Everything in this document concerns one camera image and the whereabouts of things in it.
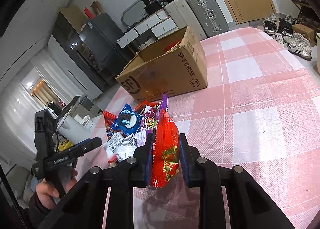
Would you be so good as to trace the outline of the person's left hand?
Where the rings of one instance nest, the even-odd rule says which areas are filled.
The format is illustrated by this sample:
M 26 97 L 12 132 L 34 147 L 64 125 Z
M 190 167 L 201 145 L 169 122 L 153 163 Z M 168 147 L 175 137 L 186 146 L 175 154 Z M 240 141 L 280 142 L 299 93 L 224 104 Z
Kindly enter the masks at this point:
M 77 175 L 78 172 L 76 170 L 72 170 L 71 179 L 66 185 L 66 192 L 70 191 L 71 188 L 77 183 Z M 49 210 L 56 206 L 54 198 L 59 198 L 60 196 L 57 189 L 50 182 L 47 182 L 44 179 L 36 186 L 36 194 L 42 206 Z

